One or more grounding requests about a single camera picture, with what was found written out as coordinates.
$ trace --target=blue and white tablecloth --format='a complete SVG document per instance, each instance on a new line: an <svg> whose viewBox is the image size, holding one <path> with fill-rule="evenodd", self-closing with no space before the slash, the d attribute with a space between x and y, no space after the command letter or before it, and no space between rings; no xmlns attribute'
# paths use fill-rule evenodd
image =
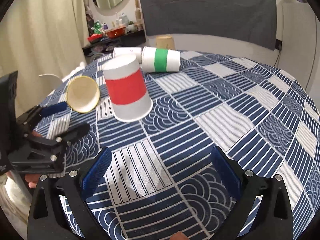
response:
<svg viewBox="0 0 320 240"><path fill-rule="evenodd" d="M96 109L79 114L68 108L44 118L36 130L54 138L80 122L91 125L88 136L68 149L66 171L102 146L113 151L104 179L87 199L112 239L168 239L179 230L191 240L209 239L235 203L211 164L215 145L258 176L282 175L294 239L301 234L320 205L320 133L318 110L294 77L246 58L184 51L179 73L144 73L153 109L138 122L122 123L113 116L103 78L101 66L109 58L75 74L42 103L65 101L70 80L86 75L100 87Z"/></svg>

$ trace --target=silver bolt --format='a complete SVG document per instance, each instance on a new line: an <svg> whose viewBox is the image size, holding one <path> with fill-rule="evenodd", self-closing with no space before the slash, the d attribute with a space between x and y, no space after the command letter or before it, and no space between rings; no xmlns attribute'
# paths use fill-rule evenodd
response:
<svg viewBox="0 0 320 240"><path fill-rule="evenodd" d="M40 177L40 180L41 181L44 181L44 180L46 180L47 179L47 175L42 175L41 177Z"/></svg>
<svg viewBox="0 0 320 240"><path fill-rule="evenodd" d="M70 177L75 177L75 176L77 176L77 174L78 174L78 171L70 171L69 172Z"/></svg>
<svg viewBox="0 0 320 240"><path fill-rule="evenodd" d="M245 171L245 174L246 174L248 177L252 177L252 176L253 176L253 171L246 170L246 171Z"/></svg>
<svg viewBox="0 0 320 240"><path fill-rule="evenodd" d="M52 160L53 162L55 162L55 161L57 160L56 155L52 154L52 155L50 156L50 160Z"/></svg>
<svg viewBox="0 0 320 240"><path fill-rule="evenodd" d="M276 174L276 175L275 175L275 178L276 178L276 180L279 180L279 181L282 180L282 177L281 177L281 175L279 175L279 174Z"/></svg>

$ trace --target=gray fabric cover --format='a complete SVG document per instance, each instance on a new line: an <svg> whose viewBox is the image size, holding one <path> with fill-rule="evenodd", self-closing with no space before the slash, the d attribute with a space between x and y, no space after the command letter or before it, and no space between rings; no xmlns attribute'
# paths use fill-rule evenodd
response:
<svg viewBox="0 0 320 240"><path fill-rule="evenodd" d="M207 34L274 50L276 0L140 0L148 36Z"/></svg>

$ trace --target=beige cup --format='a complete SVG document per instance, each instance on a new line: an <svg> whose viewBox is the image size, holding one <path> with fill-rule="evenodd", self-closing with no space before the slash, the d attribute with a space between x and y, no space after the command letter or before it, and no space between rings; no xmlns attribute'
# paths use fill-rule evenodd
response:
<svg viewBox="0 0 320 240"><path fill-rule="evenodd" d="M68 85L67 103L79 113L90 112L98 104L99 98L98 84L90 77L76 77Z"/></svg>

